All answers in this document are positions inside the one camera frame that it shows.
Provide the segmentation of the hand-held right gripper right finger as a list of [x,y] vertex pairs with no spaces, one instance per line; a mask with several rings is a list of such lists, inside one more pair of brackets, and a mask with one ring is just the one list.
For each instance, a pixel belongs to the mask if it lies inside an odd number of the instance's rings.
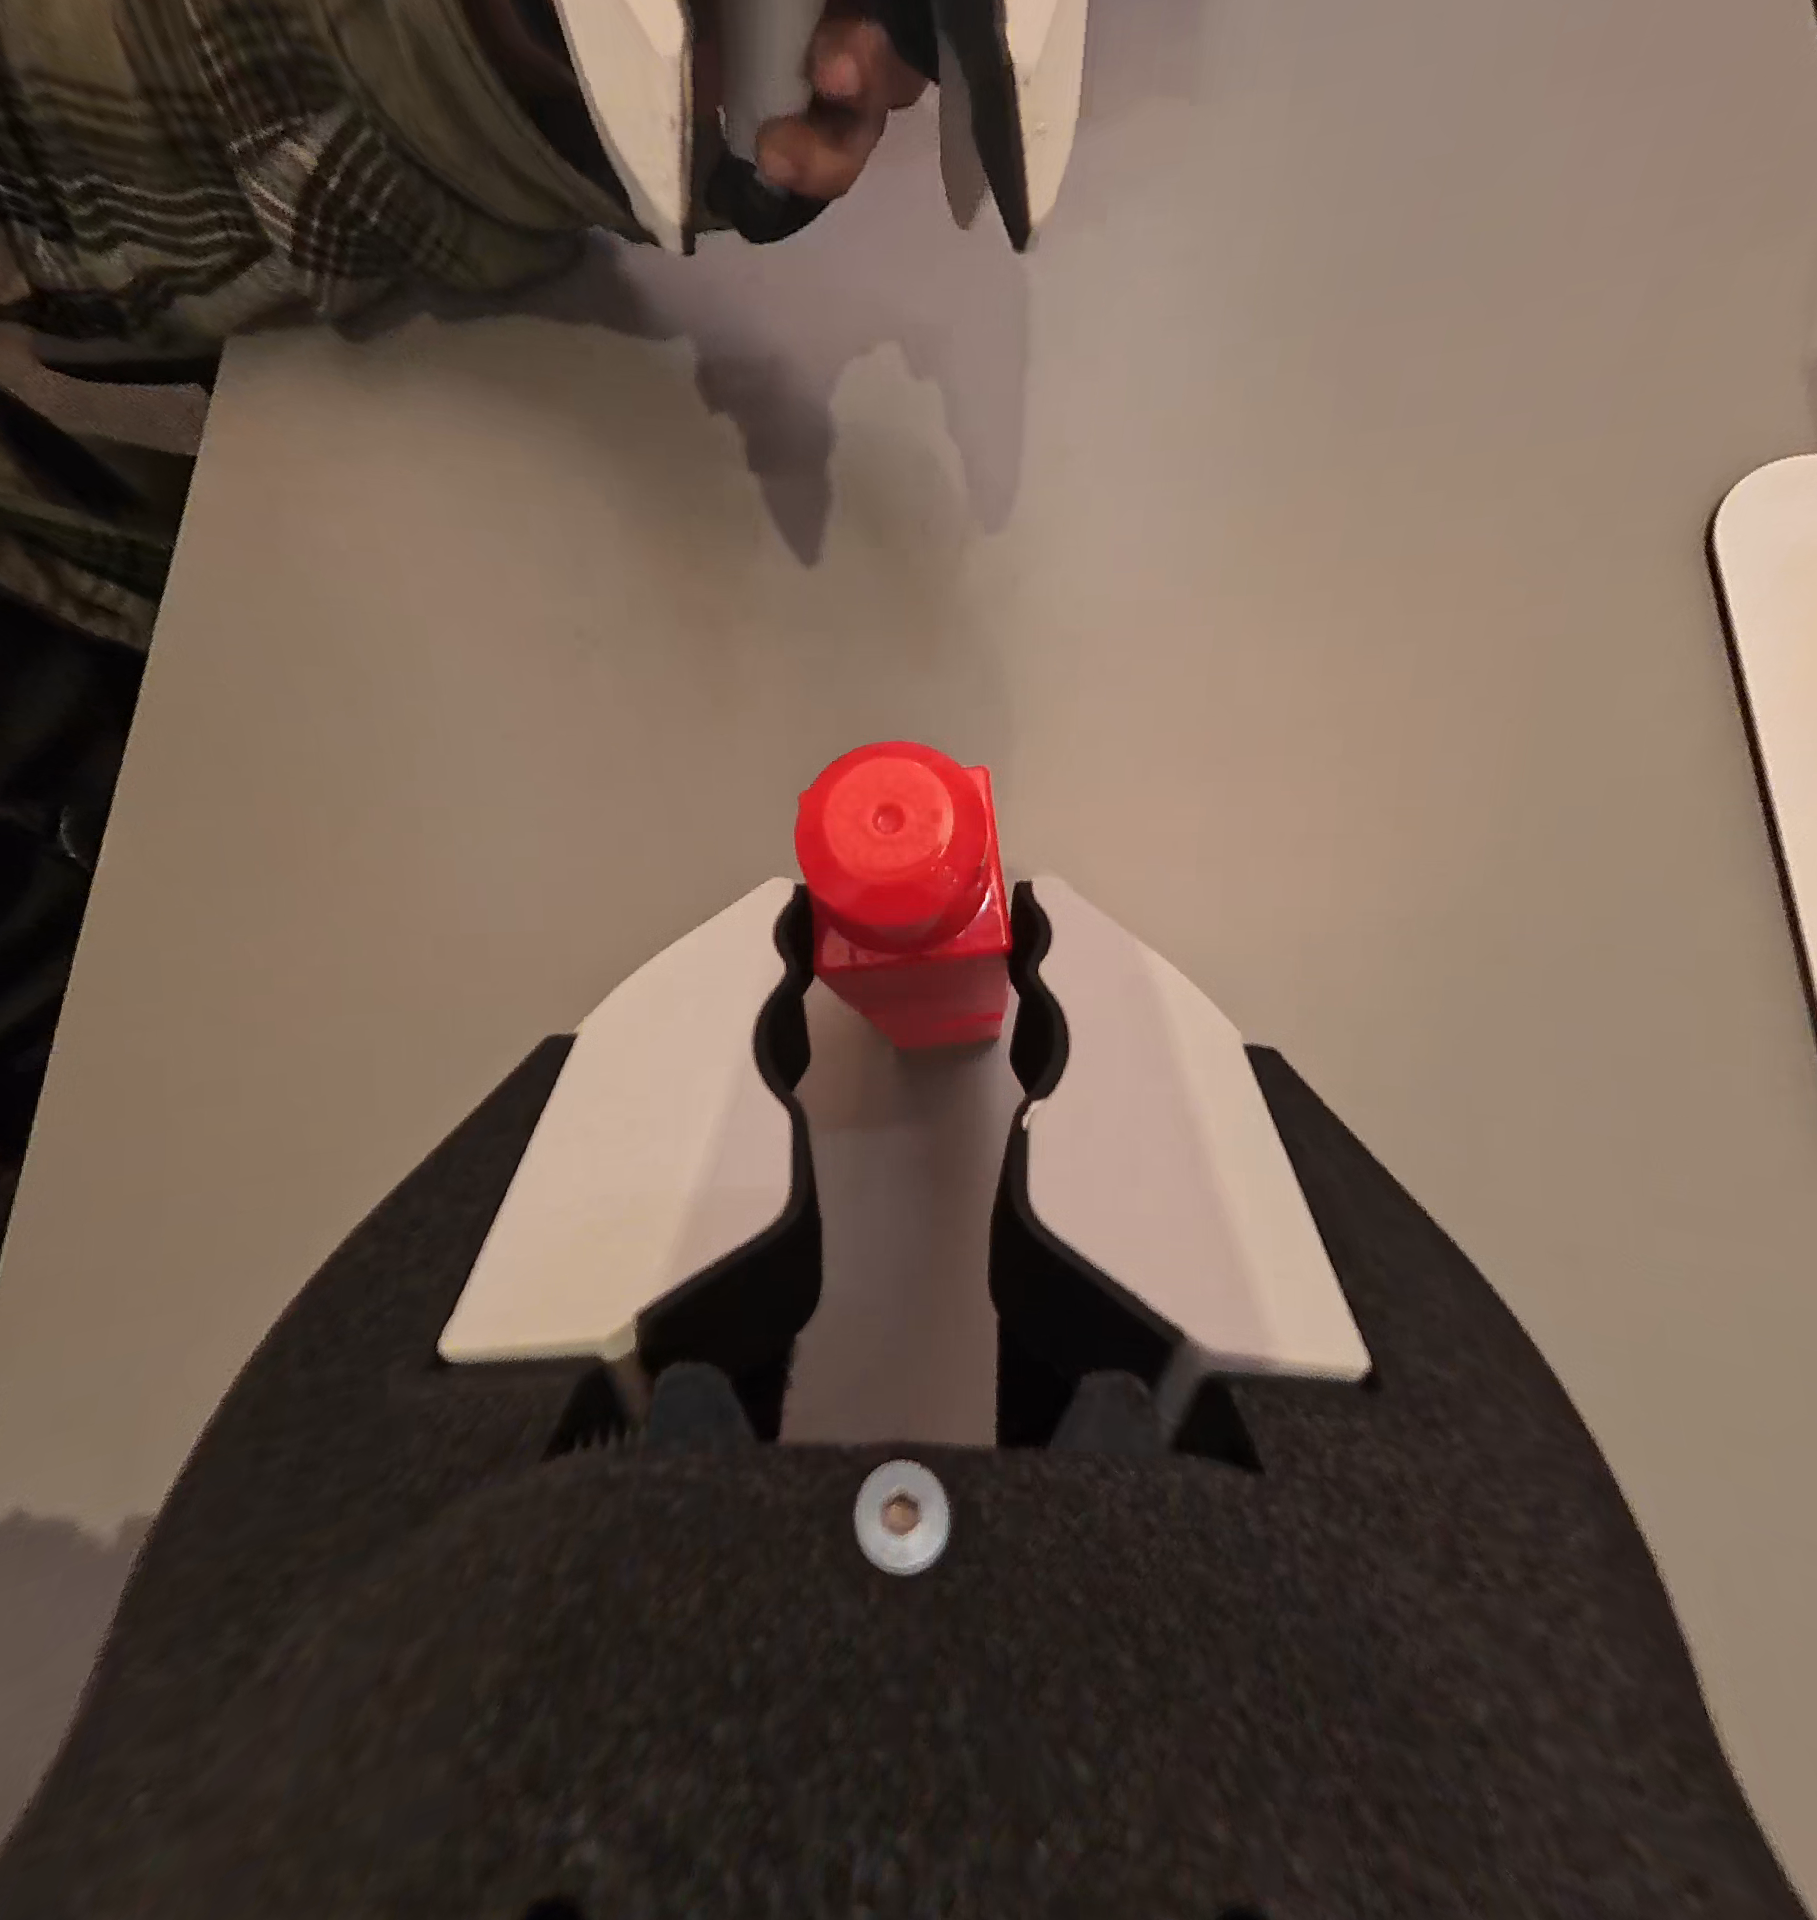
[[1124,1376],[1169,1450],[1248,1450],[1239,1380],[1373,1361],[1238,1027],[1059,877],[1011,897],[1019,1101],[991,1215],[996,1445]]

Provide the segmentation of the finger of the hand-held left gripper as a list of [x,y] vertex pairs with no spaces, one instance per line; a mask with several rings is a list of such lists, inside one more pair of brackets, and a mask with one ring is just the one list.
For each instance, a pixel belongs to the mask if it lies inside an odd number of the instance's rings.
[[635,220],[664,251],[693,235],[693,32],[680,3],[558,3],[568,57]]
[[1071,165],[1082,103],[1086,3],[935,7],[943,189],[971,228],[992,208],[1028,254]]

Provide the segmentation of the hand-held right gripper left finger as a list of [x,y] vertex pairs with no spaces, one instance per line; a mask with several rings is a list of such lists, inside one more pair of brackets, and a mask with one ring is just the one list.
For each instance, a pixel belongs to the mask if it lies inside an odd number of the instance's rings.
[[615,1397],[720,1372],[781,1436],[826,1225],[800,1082],[810,901],[776,877],[574,1030],[437,1335],[453,1370],[584,1364]]

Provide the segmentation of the red mega block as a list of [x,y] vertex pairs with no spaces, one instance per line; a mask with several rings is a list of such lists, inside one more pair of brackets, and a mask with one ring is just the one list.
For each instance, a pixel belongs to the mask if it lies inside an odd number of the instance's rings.
[[800,795],[815,974],[897,1049],[996,1042],[1013,927],[992,775],[915,741],[840,755]]

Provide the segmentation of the person's left forearm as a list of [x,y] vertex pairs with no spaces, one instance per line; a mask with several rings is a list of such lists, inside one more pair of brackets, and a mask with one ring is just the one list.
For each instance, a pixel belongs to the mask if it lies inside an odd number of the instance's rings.
[[0,324],[192,354],[642,243],[552,4],[0,3]]

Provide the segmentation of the person's left hand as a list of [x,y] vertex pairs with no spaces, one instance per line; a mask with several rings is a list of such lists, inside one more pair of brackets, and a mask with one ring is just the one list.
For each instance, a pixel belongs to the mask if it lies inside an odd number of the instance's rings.
[[840,201],[871,164],[893,117],[912,109],[930,79],[859,4],[826,8],[806,79],[806,109],[758,133],[757,174],[781,195]]

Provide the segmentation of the white metal stand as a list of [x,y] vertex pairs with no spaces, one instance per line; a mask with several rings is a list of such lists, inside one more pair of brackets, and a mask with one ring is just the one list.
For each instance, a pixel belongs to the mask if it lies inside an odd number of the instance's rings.
[[1707,552],[1817,1044],[1817,452],[1741,478]]

